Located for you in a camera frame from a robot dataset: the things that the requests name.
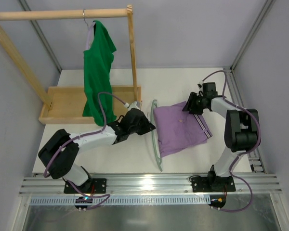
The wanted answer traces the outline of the purple trousers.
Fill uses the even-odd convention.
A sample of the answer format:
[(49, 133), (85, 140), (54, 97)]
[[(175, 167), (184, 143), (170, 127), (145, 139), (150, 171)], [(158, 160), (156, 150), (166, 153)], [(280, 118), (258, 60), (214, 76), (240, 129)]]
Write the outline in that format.
[(204, 144), (212, 133), (202, 115), (183, 111), (186, 101), (153, 109), (161, 157)]

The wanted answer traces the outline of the mint green clothes hanger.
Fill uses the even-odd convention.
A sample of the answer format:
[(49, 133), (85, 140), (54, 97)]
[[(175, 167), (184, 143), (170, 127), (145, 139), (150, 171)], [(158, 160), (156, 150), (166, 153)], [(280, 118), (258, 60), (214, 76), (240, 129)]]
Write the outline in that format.
[[(154, 99), (151, 103), (151, 110), (150, 110), (150, 122), (155, 126), (155, 119), (154, 119), (154, 109), (158, 108), (158, 101)], [(162, 168), (162, 158), (160, 156), (159, 148), (158, 148), (158, 136), (157, 136), (157, 130), (151, 131), (151, 137), (152, 137), (152, 145), (155, 155), (155, 160), (157, 167), (160, 172), (163, 172)]]

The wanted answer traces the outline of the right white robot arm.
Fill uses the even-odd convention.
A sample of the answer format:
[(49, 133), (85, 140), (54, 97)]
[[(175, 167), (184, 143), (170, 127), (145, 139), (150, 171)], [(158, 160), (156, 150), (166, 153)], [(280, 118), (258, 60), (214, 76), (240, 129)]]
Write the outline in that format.
[(234, 192), (232, 170), (243, 154), (253, 151), (260, 144), (259, 116), (256, 109), (241, 108), (219, 95), (214, 82), (200, 83), (199, 92), (190, 93), (184, 112), (199, 118), (205, 109), (218, 113), (225, 119), (225, 149), (219, 160), (211, 166), (207, 176), (191, 176), (195, 193)]

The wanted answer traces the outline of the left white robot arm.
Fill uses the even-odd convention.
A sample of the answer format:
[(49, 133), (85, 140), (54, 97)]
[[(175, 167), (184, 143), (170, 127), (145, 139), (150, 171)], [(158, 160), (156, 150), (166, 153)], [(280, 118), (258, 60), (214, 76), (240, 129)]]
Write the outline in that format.
[(45, 166), (44, 177), (55, 180), (63, 178), (70, 188), (75, 187), (87, 193), (93, 178), (84, 167), (75, 164), (78, 154), (100, 146), (114, 145), (127, 140), (132, 134), (141, 136), (155, 129), (155, 125), (136, 108), (100, 130), (72, 134), (60, 129), (38, 152), (38, 157)]

